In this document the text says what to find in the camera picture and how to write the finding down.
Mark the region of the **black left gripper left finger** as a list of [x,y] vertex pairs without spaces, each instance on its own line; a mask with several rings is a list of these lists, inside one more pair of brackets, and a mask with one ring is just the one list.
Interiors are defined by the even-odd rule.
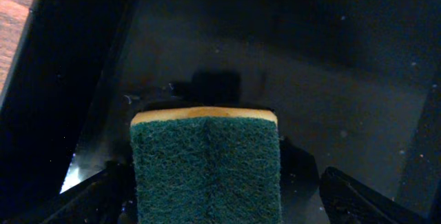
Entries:
[[117,223],[125,205],[135,199],[131,165],[107,162],[106,168],[7,224]]

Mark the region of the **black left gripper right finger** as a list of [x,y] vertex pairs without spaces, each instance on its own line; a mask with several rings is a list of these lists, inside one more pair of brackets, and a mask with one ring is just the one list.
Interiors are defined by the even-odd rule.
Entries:
[[319,195],[331,224],[429,222],[334,167],[327,167],[320,177]]

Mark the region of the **green yellow sponge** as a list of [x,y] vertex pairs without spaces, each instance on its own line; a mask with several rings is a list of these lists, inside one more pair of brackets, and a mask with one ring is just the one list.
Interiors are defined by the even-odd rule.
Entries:
[[269,110],[150,110],[130,123],[139,223],[280,223],[278,119]]

